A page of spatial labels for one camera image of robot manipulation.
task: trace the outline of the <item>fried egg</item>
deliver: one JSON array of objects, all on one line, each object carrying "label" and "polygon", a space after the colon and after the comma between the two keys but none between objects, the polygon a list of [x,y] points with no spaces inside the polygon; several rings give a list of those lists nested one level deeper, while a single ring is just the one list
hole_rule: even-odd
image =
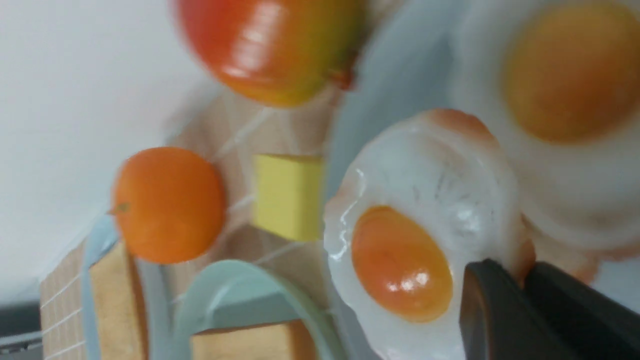
[{"label": "fried egg", "polygon": [[368,143],[324,222],[333,283],[385,360],[463,360],[466,265],[494,259],[521,279],[534,261],[505,157],[480,121],[454,110]]},{"label": "fried egg", "polygon": [[450,98],[496,137],[522,211],[584,252],[640,241],[639,1],[477,0]]}]

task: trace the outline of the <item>white surface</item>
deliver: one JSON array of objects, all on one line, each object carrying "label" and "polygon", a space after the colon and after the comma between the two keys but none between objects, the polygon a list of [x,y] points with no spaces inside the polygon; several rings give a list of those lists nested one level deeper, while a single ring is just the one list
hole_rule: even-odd
[{"label": "white surface", "polygon": [[168,0],[0,0],[0,306],[37,299],[105,210],[121,161],[160,145],[207,76]]}]

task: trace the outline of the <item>light blue plate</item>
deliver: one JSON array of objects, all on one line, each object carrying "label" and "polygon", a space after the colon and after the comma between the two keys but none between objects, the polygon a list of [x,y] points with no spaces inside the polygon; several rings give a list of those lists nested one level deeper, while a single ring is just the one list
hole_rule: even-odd
[{"label": "light blue plate", "polygon": [[[373,38],[358,69],[356,92],[347,94],[333,125],[326,200],[338,190],[360,149],[384,129],[424,110],[448,108],[453,63],[447,32],[468,0],[407,0]],[[640,312],[640,259],[604,263],[593,287]],[[354,312],[333,292],[336,322],[351,360],[379,357]]]},{"label": "light blue plate", "polygon": [[172,360],[191,359],[192,335],[207,329],[302,319],[319,359],[346,360],[328,317],[288,281],[237,260],[209,265],[193,281],[177,316]]},{"label": "light blue plate", "polygon": [[[95,304],[89,268],[102,259],[118,242],[120,236],[111,216],[105,215],[93,227],[84,245],[84,260],[80,273],[82,284],[83,329],[89,360],[100,360],[100,343],[95,323]],[[170,317],[166,288],[159,265],[137,260],[138,273],[147,307],[150,360],[166,360],[170,352]]]}]

